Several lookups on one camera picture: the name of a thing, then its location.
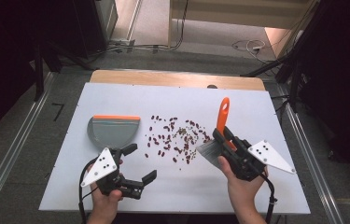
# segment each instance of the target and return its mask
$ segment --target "person's hand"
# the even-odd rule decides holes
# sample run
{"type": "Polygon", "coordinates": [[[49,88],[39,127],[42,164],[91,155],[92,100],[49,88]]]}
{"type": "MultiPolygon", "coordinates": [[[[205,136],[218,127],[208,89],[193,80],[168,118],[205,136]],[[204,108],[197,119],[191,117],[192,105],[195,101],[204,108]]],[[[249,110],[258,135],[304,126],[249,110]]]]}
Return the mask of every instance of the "person's hand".
{"type": "MultiPolygon", "coordinates": [[[[96,183],[91,184],[91,190],[97,188],[96,183]]],[[[122,200],[122,192],[114,189],[108,196],[97,189],[92,193],[93,209],[88,219],[88,224],[110,224],[117,215],[119,201],[122,200]]]]}
{"type": "Polygon", "coordinates": [[[250,182],[238,179],[223,156],[218,157],[218,162],[221,171],[228,179],[228,193],[238,221],[240,223],[265,223],[254,204],[254,199],[264,179],[261,176],[250,182]]]}

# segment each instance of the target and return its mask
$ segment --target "orange handle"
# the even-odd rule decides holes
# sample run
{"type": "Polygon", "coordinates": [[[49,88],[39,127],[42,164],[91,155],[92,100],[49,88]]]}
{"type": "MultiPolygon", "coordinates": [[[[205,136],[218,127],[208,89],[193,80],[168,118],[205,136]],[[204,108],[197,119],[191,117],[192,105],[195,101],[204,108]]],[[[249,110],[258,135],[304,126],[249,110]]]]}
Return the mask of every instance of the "orange handle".
{"type": "Polygon", "coordinates": [[[225,97],[221,101],[220,109],[218,110],[217,129],[221,134],[224,134],[225,123],[227,122],[228,112],[230,111],[230,98],[225,97]]]}

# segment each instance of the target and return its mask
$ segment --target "hand brush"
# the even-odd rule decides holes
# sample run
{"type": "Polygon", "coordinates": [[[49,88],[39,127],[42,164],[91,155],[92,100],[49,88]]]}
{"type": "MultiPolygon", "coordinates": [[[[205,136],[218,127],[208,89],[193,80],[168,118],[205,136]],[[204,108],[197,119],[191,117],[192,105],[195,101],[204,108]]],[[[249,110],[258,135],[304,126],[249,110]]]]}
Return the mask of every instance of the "hand brush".
{"type": "MultiPolygon", "coordinates": [[[[227,122],[227,116],[230,111],[230,98],[225,97],[220,105],[217,116],[217,129],[223,134],[224,127],[227,122]]],[[[232,142],[228,142],[231,148],[235,148],[232,142]]],[[[210,140],[205,144],[196,147],[196,149],[205,157],[210,163],[220,169],[217,157],[221,155],[221,145],[216,140],[210,140]]]]}

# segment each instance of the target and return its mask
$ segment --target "cable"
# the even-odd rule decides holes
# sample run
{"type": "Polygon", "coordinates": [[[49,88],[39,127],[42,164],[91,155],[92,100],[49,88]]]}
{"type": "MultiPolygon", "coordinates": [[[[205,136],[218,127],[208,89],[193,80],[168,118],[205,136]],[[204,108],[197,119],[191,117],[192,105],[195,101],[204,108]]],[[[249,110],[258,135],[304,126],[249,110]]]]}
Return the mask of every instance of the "cable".
{"type": "Polygon", "coordinates": [[[271,99],[283,99],[288,97],[290,97],[290,95],[271,96],[271,99]]]}
{"type": "Polygon", "coordinates": [[[160,50],[176,50],[181,46],[181,43],[183,42],[183,37],[184,37],[184,23],[186,20],[187,16],[187,9],[189,7],[189,0],[187,0],[186,5],[184,7],[184,12],[183,12],[183,17],[181,21],[181,34],[180,34],[180,39],[176,42],[174,46],[171,46],[167,48],[166,45],[133,45],[133,46],[126,46],[122,45],[119,43],[116,43],[115,47],[112,47],[110,49],[107,49],[105,51],[99,52],[98,54],[104,53],[104,52],[109,52],[109,51],[115,51],[119,49],[160,49],[160,50]]]}
{"type": "Polygon", "coordinates": [[[96,187],[95,189],[91,190],[91,192],[89,192],[88,194],[84,195],[84,197],[82,197],[82,200],[84,200],[86,197],[90,196],[97,189],[98,189],[98,187],[96,187]]]}
{"type": "Polygon", "coordinates": [[[85,195],[84,197],[82,196],[82,188],[81,188],[81,183],[82,183],[82,180],[84,178],[84,175],[85,173],[87,172],[88,170],[88,167],[90,167],[90,165],[94,164],[96,162],[96,160],[98,159],[98,157],[96,157],[95,159],[89,161],[84,169],[82,169],[82,172],[81,172],[81,176],[79,177],[79,184],[78,184],[78,199],[79,199],[79,202],[78,202],[78,210],[79,210],[79,213],[81,214],[81,218],[82,218],[82,223],[83,224],[86,224],[87,223],[87,215],[85,214],[85,209],[84,209],[84,203],[82,202],[82,200],[88,196],[89,194],[93,193],[96,189],[94,189],[93,191],[91,191],[89,194],[85,195]]]}
{"type": "Polygon", "coordinates": [[[264,48],[264,46],[265,46],[265,42],[264,42],[264,41],[262,41],[262,40],[249,40],[249,41],[247,41],[247,43],[246,43],[246,50],[247,50],[247,52],[249,52],[249,54],[250,54],[251,56],[253,56],[255,59],[259,60],[260,62],[262,62],[262,63],[267,63],[267,62],[264,62],[263,60],[261,60],[259,57],[257,57],[257,54],[259,53],[260,49],[257,49],[257,53],[256,53],[256,54],[253,54],[253,53],[250,51],[248,45],[249,45],[250,42],[255,42],[255,41],[259,41],[259,42],[261,42],[261,43],[263,44],[263,45],[261,46],[260,49],[264,48]]]}
{"type": "Polygon", "coordinates": [[[294,27],[296,27],[297,25],[299,25],[299,24],[300,24],[302,21],[304,21],[305,19],[309,18],[310,15],[311,15],[310,11],[307,10],[307,11],[305,12],[305,14],[303,14],[302,19],[301,19],[300,21],[296,22],[294,25],[292,25],[292,26],[290,27],[290,29],[288,29],[288,31],[282,36],[282,38],[280,38],[279,41],[277,41],[277,42],[274,43],[274,44],[271,44],[270,46],[267,46],[267,48],[271,48],[272,46],[277,45],[277,44],[279,44],[280,42],[282,42],[282,40],[283,40],[288,34],[290,34],[291,30],[292,30],[294,27]]]}
{"type": "Polygon", "coordinates": [[[282,127],[282,121],[283,121],[283,114],[285,113],[285,109],[286,109],[286,105],[290,103],[290,97],[288,96],[288,98],[282,103],[281,106],[279,106],[277,109],[275,109],[275,112],[277,112],[278,110],[280,110],[280,114],[279,114],[279,124],[280,127],[282,127]]]}
{"type": "Polygon", "coordinates": [[[259,176],[261,176],[265,182],[267,182],[268,187],[270,188],[271,191],[271,196],[270,196],[270,204],[268,205],[268,211],[267,211],[267,216],[265,217],[265,222],[269,224],[271,222],[271,217],[273,214],[273,207],[275,203],[277,202],[277,199],[274,198],[274,186],[273,183],[268,179],[266,175],[263,173],[260,173],[259,170],[251,163],[251,161],[247,162],[247,165],[259,176]]]}

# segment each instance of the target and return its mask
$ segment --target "orange dustpan handle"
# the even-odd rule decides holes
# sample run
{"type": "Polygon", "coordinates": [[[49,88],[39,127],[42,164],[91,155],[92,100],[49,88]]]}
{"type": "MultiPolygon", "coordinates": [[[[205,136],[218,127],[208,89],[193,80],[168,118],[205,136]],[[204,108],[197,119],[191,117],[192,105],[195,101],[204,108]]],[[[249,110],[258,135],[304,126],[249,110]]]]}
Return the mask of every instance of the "orange dustpan handle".
{"type": "MultiPolygon", "coordinates": [[[[217,126],[218,131],[224,136],[224,127],[227,122],[228,113],[230,112],[230,98],[225,97],[221,101],[220,109],[218,110],[217,126]]],[[[227,141],[231,148],[235,148],[232,142],[227,141]]]]}

